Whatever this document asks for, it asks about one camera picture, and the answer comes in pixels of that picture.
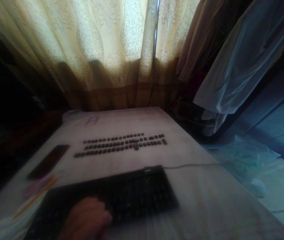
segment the yellow pencil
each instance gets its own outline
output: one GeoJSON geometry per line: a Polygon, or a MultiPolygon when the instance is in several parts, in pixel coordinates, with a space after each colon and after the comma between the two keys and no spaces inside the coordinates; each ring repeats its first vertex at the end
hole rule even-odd
{"type": "Polygon", "coordinates": [[[16,213],[16,215],[13,217],[13,220],[22,215],[36,201],[36,199],[38,199],[57,180],[58,178],[52,177],[52,179],[35,195],[35,197],[33,197],[33,199],[30,200],[28,204],[26,204],[18,213],[16,213]]]}

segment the white table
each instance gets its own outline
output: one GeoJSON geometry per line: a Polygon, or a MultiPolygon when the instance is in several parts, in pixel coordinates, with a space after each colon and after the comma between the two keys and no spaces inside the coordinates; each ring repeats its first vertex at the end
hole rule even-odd
{"type": "MultiPolygon", "coordinates": [[[[70,148],[53,172],[55,187],[110,176],[145,166],[217,163],[159,107],[77,113],[50,137],[0,192],[0,219],[13,215],[31,182],[26,176],[58,144],[70,148]],[[168,145],[74,158],[83,140],[144,132],[165,134],[168,145]]],[[[110,229],[110,239],[284,239],[284,226],[222,166],[166,170],[180,207],[144,221],[110,229]]]]}

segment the cable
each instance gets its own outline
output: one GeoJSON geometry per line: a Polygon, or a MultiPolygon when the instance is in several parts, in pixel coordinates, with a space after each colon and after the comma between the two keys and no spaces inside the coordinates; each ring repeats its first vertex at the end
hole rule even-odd
{"type": "Polygon", "coordinates": [[[164,169],[177,169],[177,168],[183,168],[183,167],[205,167],[205,166],[221,166],[219,163],[210,163],[210,164],[185,164],[177,167],[163,167],[164,169]]]}

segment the fabric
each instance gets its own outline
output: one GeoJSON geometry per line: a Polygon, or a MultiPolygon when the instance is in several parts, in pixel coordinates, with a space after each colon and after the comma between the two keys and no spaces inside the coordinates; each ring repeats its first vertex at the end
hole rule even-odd
{"type": "Polygon", "coordinates": [[[201,0],[190,25],[176,74],[187,81],[202,69],[252,0],[201,0]]]}
{"type": "Polygon", "coordinates": [[[215,113],[235,113],[283,45],[284,1],[254,0],[225,41],[193,102],[215,113]]]}
{"type": "Polygon", "coordinates": [[[165,107],[184,86],[172,73],[198,1],[160,1],[153,64],[157,3],[0,0],[0,40],[39,99],[58,92],[93,111],[165,107]]]}

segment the white cloth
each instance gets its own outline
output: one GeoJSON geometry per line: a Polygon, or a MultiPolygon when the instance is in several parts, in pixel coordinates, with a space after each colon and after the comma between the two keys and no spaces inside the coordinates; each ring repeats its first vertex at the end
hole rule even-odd
{"type": "Polygon", "coordinates": [[[254,0],[229,34],[193,102],[215,113],[235,113],[283,45],[284,1],[254,0]]]}

